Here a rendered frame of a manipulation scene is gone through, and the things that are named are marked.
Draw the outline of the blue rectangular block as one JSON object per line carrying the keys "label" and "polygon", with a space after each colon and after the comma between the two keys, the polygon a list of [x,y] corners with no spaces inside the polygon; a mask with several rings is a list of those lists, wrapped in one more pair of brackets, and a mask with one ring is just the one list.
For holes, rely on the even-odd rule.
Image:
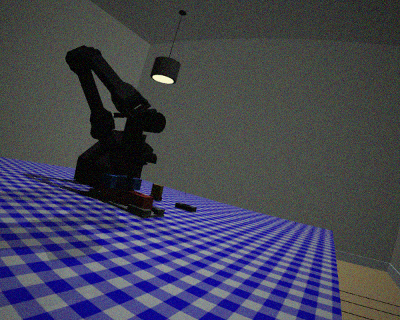
{"label": "blue rectangular block", "polygon": [[127,183],[126,175],[102,173],[100,184],[108,188],[140,190],[141,182],[142,179],[134,177],[130,183]]}

